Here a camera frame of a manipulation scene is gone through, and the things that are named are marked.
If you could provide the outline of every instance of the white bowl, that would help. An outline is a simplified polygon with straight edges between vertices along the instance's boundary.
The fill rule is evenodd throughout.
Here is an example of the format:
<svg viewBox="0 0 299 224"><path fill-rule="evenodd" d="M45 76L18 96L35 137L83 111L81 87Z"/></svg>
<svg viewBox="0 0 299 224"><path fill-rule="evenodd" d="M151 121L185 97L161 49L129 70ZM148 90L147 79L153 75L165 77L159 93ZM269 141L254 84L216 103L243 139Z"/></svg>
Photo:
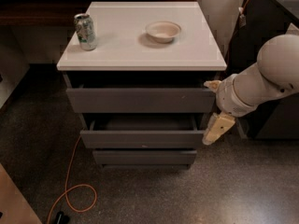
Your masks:
<svg viewBox="0 0 299 224"><path fill-rule="evenodd" d="M180 31L180 26L171 21L157 21L146 26L147 34L159 43L173 41Z"/></svg>

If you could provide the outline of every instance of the gray drawer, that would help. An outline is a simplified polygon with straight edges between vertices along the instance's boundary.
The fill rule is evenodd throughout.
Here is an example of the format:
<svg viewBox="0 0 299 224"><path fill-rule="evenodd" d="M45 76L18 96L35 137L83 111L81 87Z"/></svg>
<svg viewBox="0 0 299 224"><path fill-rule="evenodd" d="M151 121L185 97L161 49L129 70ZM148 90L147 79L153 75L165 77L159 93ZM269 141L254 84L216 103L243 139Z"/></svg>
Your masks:
<svg viewBox="0 0 299 224"><path fill-rule="evenodd" d="M87 148L197 148L204 131L191 115L103 115L81 131Z"/></svg>
<svg viewBox="0 0 299 224"><path fill-rule="evenodd" d="M102 164L98 163L102 169L171 169L171 170L187 170L191 164Z"/></svg>
<svg viewBox="0 0 299 224"><path fill-rule="evenodd" d="M99 165L191 165L196 150L95 150Z"/></svg>
<svg viewBox="0 0 299 224"><path fill-rule="evenodd" d="M206 88L77 88L66 93L76 113L208 113Z"/></svg>

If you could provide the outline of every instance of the aluminum can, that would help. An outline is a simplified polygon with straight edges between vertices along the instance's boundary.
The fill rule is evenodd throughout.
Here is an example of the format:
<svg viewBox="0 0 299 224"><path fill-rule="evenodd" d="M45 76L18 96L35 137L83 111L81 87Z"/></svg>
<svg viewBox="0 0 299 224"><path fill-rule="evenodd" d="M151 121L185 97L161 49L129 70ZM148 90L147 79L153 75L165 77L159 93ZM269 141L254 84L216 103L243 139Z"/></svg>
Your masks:
<svg viewBox="0 0 299 224"><path fill-rule="evenodd" d="M86 13L77 14L74 17L74 24L81 48L85 50L95 49L97 40L90 15Z"/></svg>

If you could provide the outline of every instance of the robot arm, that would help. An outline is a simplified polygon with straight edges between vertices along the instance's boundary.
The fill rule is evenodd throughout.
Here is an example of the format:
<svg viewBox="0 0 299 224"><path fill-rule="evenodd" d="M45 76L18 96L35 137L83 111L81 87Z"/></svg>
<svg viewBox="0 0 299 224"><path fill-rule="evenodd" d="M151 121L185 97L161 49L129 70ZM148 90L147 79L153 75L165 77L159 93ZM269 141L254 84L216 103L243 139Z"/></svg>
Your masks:
<svg viewBox="0 0 299 224"><path fill-rule="evenodd" d="M260 49L257 63L223 81L207 81L221 110L207 125L203 143L210 145L235 124L236 117L258 105L299 92L299 36L279 35Z"/></svg>

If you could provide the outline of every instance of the floor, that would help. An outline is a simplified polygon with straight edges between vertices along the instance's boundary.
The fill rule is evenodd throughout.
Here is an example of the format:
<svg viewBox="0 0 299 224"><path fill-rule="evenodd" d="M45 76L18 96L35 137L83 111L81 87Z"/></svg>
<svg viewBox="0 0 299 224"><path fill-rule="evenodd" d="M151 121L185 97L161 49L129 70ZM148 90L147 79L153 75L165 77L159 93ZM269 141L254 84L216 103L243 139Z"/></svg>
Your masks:
<svg viewBox="0 0 299 224"><path fill-rule="evenodd" d="M18 95L0 115L0 162L43 223L64 191L71 151L81 129L55 69L32 68ZM224 141L198 149L188 171L100 170L79 143L69 186L93 185L95 207L83 214L65 199L56 206L70 223L297 224L299 141ZM93 193L69 194L77 208Z"/></svg>

